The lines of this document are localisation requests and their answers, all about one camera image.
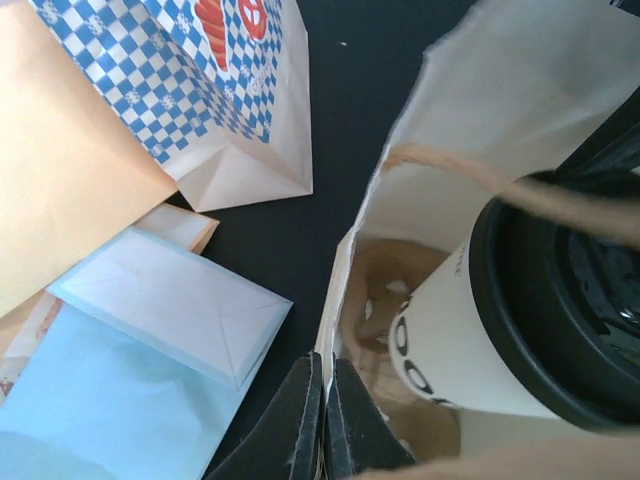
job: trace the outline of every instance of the white paper bag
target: white paper bag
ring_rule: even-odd
[[[609,3],[479,2],[427,50],[382,159],[392,146],[414,142],[467,154],[513,177],[557,167],[640,85],[640,18]],[[378,168],[355,225],[338,246],[316,343],[327,385],[356,243],[399,238],[453,251],[488,200],[450,173]],[[462,415],[463,438],[483,437],[465,434],[468,416]],[[544,436],[539,430],[530,436]],[[510,442],[532,431],[516,427],[493,438]],[[557,435],[558,429],[549,432]],[[478,445],[463,442],[465,450]]]
[[[30,0],[197,211],[312,193],[295,0]]]

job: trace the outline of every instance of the dark tabletop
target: dark tabletop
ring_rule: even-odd
[[[313,349],[336,246],[355,219],[423,51],[471,4],[298,0],[309,33],[315,193],[210,214],[221,224],[203,256],[294,302],[212,468],[248,435],[293,362]],[[179,197],[173,203],[187,206]]]

